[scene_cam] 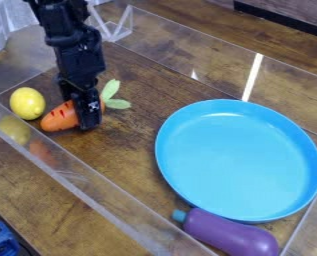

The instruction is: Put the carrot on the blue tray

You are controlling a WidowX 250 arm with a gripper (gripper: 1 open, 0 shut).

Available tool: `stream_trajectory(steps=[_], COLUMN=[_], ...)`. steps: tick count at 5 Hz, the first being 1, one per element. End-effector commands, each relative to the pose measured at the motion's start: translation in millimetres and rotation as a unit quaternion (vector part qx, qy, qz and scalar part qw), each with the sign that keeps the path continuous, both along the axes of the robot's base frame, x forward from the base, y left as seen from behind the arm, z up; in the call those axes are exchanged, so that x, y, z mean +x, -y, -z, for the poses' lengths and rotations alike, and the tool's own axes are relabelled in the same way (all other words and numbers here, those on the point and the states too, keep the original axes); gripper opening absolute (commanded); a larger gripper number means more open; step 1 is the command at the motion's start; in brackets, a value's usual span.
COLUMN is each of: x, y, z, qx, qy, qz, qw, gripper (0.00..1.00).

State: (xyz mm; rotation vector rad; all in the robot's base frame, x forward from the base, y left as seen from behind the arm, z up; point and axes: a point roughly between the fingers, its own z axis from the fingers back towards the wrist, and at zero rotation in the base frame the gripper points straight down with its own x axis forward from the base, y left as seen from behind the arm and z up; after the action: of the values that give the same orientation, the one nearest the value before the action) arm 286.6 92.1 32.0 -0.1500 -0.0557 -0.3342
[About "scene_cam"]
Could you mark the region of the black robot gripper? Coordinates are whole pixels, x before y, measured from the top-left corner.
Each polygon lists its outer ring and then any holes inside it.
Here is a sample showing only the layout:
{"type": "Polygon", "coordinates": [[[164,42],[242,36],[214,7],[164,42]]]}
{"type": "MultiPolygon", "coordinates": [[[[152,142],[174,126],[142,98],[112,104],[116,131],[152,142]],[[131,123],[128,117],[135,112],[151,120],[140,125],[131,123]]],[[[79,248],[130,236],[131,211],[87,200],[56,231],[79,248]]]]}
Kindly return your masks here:
{"type": "Polygon", "coordinates": [[[55,52],[61,98],[73,99],[79,128],[89,130],[101,122],[100,99],[93,88],[96,76],[106,70],[100,33],[91,26],[71,31],[45,29],[45,44],[55,52]]]}

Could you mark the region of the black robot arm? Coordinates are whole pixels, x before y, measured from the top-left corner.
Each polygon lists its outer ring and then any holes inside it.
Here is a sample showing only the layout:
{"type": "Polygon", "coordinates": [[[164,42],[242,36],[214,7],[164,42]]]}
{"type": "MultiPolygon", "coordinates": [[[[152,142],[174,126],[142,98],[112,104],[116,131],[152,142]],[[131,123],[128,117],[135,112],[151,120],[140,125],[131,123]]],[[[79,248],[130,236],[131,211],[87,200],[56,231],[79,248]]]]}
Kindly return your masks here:
{"type": "Polygon", "coordinates": [[[53,49],[56,83],[64,100],[72,101],[79,127],[88,130],[101,121],[96,76],[106,70],[99,31],[84,23],[85,0],[23,0],[44,30],[44,42],[53,49]]]}

